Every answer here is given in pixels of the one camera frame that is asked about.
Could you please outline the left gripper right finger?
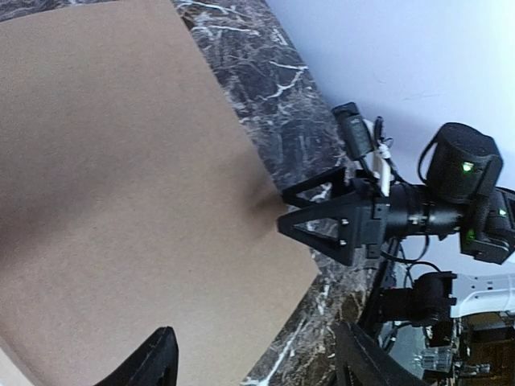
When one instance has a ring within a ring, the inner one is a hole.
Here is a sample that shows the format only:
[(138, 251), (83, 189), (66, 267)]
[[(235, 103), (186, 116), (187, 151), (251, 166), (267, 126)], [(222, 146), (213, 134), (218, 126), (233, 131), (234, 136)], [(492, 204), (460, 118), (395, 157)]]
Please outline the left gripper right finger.
[(335, 329), (336, 384), (369, 386), (426, 386), (392, 359), (354, 323), (342, 322)]

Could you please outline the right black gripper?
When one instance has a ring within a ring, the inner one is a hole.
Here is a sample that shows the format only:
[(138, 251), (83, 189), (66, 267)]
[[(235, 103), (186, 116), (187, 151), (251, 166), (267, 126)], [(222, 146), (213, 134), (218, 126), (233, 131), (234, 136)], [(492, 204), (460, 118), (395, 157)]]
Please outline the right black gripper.
[(424, 185), (399, 183), (389, 196), (381, 196), (365, 179), (350, 182), (356, 197), (352, 205), (345, 197), (336, 198), (345, 193), (346, 170), (337, 166), (284, 189), (282, 201), (296, 209), (278, 217), (278, 232), (352, 266), (357, 249), (378, 257), (390, 238), (444, 239), (459, 231), (467, 215), (467, 205), (440, 199)]

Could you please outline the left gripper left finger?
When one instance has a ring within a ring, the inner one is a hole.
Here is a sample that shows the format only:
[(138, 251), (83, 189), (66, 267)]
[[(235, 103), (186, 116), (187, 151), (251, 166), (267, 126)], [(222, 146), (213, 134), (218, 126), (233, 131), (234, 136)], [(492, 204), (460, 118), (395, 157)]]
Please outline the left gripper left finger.
[(178, 365), (175, 332), (170, 326), (162, 326), (96, 386), (174, 386)]

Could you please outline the brown backing board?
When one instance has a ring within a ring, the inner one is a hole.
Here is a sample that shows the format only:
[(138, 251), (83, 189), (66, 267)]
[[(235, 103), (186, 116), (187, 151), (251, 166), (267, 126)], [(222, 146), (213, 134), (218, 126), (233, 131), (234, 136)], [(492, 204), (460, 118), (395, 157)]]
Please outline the brown backing board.
[(237, 385), (316, 275), (174, 7), (1, 24), (1, 340), (40, 385), (92, 385), (156, 328), (181, 385)]

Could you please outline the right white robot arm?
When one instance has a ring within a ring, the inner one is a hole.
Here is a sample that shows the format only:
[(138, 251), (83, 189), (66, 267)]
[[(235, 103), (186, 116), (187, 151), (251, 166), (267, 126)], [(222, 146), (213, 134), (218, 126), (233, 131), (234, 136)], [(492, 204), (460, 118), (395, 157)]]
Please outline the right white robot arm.
[(295, 210), (279, 217), (278, 231), (346, 266), (358, 248), (370, 259), (398, 262), (385, 242), (452, 234), (464, 255), (507, 261), (514, 251), (514, 193), (496, 185), (503, 162), (494, 140), (451, 122), (429, 149), (433, 158), (420, 185), (391, 173), (361, 173), (342, 183), (335, 169), (286, 189), (283, 200)]

